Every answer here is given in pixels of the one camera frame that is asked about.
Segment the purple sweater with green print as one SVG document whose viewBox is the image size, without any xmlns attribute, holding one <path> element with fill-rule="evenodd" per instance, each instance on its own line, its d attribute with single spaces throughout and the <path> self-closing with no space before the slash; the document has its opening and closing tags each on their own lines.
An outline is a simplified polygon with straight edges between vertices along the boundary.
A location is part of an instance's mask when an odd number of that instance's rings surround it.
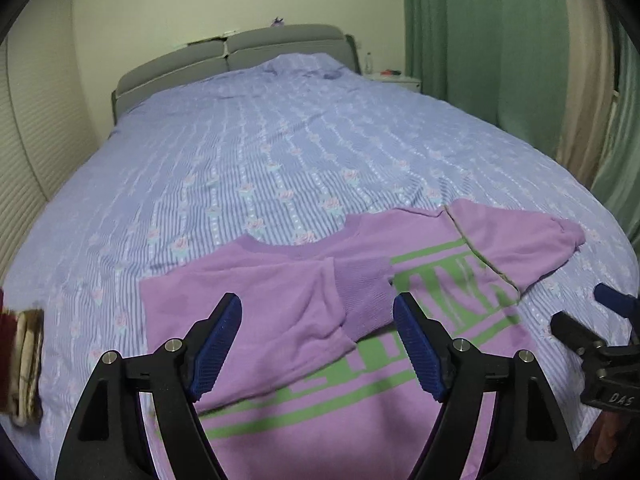
<svg viewBox="0 0 640 480">
<path fill-rule="evenodd" d="M 437 209 L 351 214 L 306 245 L 248 235 L 140 285 L 157 348 L 206 318 L 227 292 L 242 323 L 196 406 L 232 479 L 403 479 L 438 404 L 393 330 L 408 292 L 450 335 L 512 356 L 532 345 L 518 300 L 584 242 L 541 212 L 455 200 Z"/>
</svg>

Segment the folded clothes stack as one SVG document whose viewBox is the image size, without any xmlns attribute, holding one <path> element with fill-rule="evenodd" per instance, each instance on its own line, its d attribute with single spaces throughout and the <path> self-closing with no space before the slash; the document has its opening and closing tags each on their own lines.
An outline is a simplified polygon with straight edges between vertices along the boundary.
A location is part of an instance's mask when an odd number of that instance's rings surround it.
<svg viewBox="0 0 640 480">
<path fill-rule="evenodd" d="M 42 419 L 39 395 L 43 310 L 9 310 L 1 294 L 1 413 L 14 426 L 38 426 Z"/>
</svg>

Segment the beige curtain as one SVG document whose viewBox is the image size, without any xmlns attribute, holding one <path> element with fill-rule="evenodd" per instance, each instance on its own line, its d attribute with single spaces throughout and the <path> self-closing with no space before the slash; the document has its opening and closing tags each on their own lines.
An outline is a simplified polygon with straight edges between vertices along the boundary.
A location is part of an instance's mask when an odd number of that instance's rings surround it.
<svg viewBox="0 0 640 480">
<path fill-rule="evenodd" d="M 568 73 L 556 161 L 593 184 L 603 156 L 614 96 L 614 41 L 605 0 L 565 0 Z"/>
</svg>

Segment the white nightstand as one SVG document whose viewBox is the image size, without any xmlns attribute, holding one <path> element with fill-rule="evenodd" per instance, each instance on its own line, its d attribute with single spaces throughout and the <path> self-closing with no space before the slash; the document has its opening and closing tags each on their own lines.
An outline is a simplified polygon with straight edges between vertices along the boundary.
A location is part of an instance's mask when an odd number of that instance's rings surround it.
<svg viewBox="0 0 640 480">
<path fill-rule="evenodd" d="M 396 84 L 401 88 L 405 88 L 411 92 L 421 92 L 421 81 L 406 75 L 395 74 L 369 74 L 366 78 L 376 82 L 384 82 L 384 84 Z"/>
</svg>

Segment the green curtain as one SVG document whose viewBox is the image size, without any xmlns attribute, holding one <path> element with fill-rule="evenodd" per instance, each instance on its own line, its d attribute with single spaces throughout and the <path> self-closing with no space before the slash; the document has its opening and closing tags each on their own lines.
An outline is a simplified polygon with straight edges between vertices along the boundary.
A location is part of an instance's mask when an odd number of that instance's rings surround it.
<svg viewBox="0 0 640 480">
<path fill-rule="evenodd" d="M 639 0 L 605 0 L 614 96 L 589 189 L 639 238 Z M 565 0 L 405 0 L 406 66 L 422 90 L 556 161 L 568 73 Z"/>
</svg>

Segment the white louvered wardrobe doors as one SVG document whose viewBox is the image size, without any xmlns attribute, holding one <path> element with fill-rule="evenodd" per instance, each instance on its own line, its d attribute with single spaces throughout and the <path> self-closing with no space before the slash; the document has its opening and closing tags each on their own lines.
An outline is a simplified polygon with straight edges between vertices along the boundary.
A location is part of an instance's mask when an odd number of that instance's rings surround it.
<svg viewBox="0 0 640 480">
<path fill-rule="evenodd" d="M 1 41 L 1 274 L 47 202 L 98 149 L 73 0 L 29 0 Z"/>
</svg>

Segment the blue floral striped bedspread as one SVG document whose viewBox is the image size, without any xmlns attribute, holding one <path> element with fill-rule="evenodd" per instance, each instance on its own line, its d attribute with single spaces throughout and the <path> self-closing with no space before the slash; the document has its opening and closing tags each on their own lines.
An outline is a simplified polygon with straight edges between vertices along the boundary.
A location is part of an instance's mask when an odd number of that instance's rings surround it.
<svg viewBox="0 0 640 480">
<path fill-rule="evenodd" d="M 349 214 L 435 209 L 458 198 L 574 220 L 585 244 L 509 313 L 506 294 L 473 281 L 469 260 L 422 262 L 421 278 L 456 278 L 436 311 L 457 335 L 497 351 L 519 327 L 582 443 L 598 418 L 580 402 L 578 359 L 549 332 L 565 310 L 611 344 L 629 324 L 593 287 L 638 286 L 634 250 L 612 214 L 550 157 L 429 96 L 355 75 L 328 56 L 288 54 L 157 93 L 119 119 L 110 138 L 46 207 L 4 281 L 12 307 L 42 307 L 34 431 L 7 426 L 40 478 L 55 473 L 74 408 L 102 353 L 151 349 L 144 278 L 216 252 L 242 235 L 310 245 Z"/>
</svg>

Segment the clear water bottle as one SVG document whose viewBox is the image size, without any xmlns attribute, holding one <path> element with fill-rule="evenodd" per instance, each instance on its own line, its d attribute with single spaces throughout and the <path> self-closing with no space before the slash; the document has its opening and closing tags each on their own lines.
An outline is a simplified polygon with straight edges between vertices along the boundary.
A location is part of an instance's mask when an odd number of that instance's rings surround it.
<svg viewBox="0 0 640 480">
<path fill-rule="evenodd" d="M 364 59 L 364 72 L 367 75 L 373 74 L 373 61 L 371 52 L 367 52 L 366 58 Z"/>
</svg>

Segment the grey upholstered headboard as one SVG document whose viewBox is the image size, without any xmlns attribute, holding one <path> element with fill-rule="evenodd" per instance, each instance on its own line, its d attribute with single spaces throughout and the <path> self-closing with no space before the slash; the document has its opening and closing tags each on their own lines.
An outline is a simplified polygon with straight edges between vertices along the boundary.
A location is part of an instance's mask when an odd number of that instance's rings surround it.
<svg viewBox="0 0 640 480">
<path fill-rule="evenodd" d="M 244 70 L 282 54 L 325 53 L 361 73 L 356 41 L 336 26 L 284 25 L 192 42 L 126 73 L 112 92 L 112 116 L 123 114 L 150 96 L 232 70 Z"/>
</svg>

